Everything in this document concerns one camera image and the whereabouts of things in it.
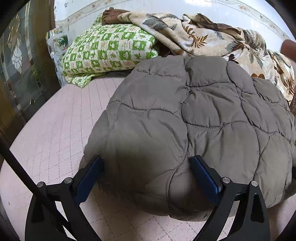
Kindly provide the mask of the grey-brown quilted hooded jacket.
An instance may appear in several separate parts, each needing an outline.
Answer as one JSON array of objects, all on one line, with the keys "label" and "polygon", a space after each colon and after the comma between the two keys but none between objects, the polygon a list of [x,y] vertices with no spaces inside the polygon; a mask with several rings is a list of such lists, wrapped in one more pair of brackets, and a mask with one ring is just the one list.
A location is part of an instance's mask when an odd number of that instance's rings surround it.
[{"label": "grey-brown quilted hooded jacket", "polygon": [[295,117],[269,81],[221,57],[156,57],[121,82],[95,123],[81,166],[104,160],[100,187],[148,213],[206,220],[199,155],[236,183],[256,181],[267,207],[295,194]]}]

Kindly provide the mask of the pink quilted mattress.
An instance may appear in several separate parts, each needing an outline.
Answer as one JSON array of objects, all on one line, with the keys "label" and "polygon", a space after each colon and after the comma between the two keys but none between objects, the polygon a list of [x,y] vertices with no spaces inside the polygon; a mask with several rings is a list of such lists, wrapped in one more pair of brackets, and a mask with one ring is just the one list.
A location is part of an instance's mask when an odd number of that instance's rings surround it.
[{"label": "pink quilted mattress", "polygon": [[[67,85],[33,115],[10,149],[34,182],[57,184],[77,172],[91,129],[122,80]],[[102,240],[189,240],[203,225],[124,207],[97,188],[81,209]]]}]

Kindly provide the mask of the wooden stained-glass door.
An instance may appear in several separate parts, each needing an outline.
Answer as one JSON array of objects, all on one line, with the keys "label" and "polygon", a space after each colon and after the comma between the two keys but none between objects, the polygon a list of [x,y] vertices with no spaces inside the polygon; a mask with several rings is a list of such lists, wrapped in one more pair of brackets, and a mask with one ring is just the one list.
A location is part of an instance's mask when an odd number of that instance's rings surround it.
[{"label": "wooden stained-glass door", "polygon": [[28,1],[1,34],[1,136],[12,142],[59,89],[46,33],[54,1]]}]

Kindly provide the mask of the green checkered pillow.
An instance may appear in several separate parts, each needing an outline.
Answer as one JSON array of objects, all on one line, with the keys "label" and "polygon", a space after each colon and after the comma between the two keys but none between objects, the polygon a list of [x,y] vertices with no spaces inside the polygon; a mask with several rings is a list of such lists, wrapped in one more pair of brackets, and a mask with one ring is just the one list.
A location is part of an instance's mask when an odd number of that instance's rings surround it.
[{"label": "green checkered pillow", "polygon": [[154,36],[136,25],[103,25],[98,16],[63,55],[63,76],[68,83],[83,88],[93,77],[130,70],[140,61],[157,57],[156,43]]}]

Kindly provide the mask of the floral fabric by door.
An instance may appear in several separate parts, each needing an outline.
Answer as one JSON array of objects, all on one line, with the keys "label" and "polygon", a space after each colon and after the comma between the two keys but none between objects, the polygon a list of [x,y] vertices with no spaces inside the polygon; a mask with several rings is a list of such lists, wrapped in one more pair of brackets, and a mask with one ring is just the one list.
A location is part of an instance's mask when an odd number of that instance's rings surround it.
[{"label": "floral fabric by door", "polygon": [[64,30],[62,26],[49,30],[46,33],[46,43],[51,59],[55,66],[56,76],[58,78],[60,87],[67,84],[63,76],[62,58],[69,47],[68,31]]}]

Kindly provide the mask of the beige leaf-print blanket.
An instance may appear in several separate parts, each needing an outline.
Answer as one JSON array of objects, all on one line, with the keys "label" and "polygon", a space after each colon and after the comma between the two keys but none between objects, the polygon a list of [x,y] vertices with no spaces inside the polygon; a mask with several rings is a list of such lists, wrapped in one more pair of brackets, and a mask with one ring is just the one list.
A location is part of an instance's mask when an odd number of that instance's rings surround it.
[{"label": "beige leaf-print blanket", "polygon": [[109,8],[102,24],[134,24],[154,36],[174,55],[221,56],[240,65],[250,76],[267,79],[291,103],[295,73],[290,60],[267,49],[264,38],[253,30],[214,23],[202,14],[149,14]]}]

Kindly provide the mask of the dark red headboard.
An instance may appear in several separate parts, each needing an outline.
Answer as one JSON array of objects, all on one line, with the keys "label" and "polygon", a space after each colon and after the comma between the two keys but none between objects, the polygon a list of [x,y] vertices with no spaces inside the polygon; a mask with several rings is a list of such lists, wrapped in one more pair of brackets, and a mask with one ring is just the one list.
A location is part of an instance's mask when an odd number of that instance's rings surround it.
[{"label": "dark red headboard", "polygon": [[284,40],[280,52],[296,62],[296,42],[288,39]]}]

